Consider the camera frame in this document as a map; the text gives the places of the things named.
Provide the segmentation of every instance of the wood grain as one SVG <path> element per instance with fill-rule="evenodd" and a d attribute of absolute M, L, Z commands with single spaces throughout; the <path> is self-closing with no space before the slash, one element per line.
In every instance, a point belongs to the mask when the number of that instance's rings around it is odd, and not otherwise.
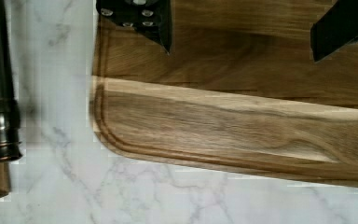
<path fill-rule="evenodd" d="M 356 109 L 113 78 L 94 83 L 94 131 L 116 153 L 358 187 Z"/>
<path fill-rule="evenodd" d="M 94 132 L 134 159 L 358 187 L 358 43 L 310 51 L 333 3 L 175 2 L 171 56 L 100 19 Z"/>

